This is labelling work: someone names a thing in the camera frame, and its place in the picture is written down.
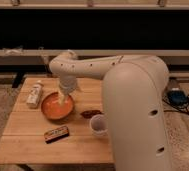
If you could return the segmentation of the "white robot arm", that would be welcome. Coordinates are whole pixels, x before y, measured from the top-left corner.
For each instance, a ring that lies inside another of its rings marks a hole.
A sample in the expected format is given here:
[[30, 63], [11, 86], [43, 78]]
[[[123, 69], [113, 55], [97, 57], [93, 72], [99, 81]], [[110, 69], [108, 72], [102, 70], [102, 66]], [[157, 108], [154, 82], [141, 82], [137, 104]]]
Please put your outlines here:
[[49, 64], [66, 94], [79, 77], [102, 81], [102, 105], [116, 171], [172, 171], [162, 94], [169, 81], [154, 55], [80, 60], [68, 50]]

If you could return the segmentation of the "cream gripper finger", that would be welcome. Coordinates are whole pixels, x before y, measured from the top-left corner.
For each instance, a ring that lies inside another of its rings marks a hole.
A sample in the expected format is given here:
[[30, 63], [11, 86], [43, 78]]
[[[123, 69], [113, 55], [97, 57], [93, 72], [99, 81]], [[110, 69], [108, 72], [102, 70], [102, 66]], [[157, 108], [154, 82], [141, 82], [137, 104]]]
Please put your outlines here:
[[68, 96], [65, 95], [64, 93], [61, 92], [58, 93], [58, 103], [60, 106], [63, 106], [66, 103], [67, 99]]

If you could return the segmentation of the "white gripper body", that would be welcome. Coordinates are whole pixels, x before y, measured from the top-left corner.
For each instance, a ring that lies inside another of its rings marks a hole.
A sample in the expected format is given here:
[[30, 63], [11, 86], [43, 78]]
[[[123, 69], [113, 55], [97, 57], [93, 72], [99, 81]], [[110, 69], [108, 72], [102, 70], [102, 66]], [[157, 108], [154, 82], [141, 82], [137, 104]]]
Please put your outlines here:
[[59, 87], [64, 94], [70, 94], [77, 87], [77, 78], [75, 76], [61, 76], [59, 78]]

